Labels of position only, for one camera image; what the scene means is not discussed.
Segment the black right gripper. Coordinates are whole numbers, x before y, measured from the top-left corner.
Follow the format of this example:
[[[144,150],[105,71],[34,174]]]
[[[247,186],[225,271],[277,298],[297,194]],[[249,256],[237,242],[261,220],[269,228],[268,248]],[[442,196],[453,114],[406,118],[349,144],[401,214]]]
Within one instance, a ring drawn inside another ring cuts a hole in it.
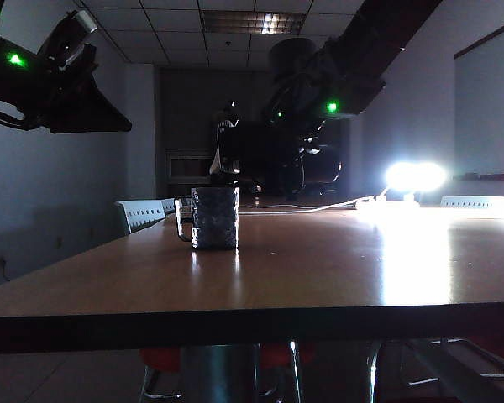
[[[323,79],[298,73],[281,84],[270,99],[270,122],[279,128],[281,162],[279,180],[286,198],[295,198],[305,186],[303,158],[320,153],[320,123],[341,118],[343,101]]]

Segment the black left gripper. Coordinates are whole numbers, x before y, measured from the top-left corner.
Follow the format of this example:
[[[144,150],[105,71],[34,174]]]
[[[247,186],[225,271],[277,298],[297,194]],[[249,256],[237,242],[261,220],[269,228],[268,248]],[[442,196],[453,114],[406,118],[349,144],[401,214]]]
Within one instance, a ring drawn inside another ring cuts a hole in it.
[[[52,133],[128,132],[132,123],[101,93],[92,72],[97,48],[47,39],[38,51],[49,79],[41,122]]]

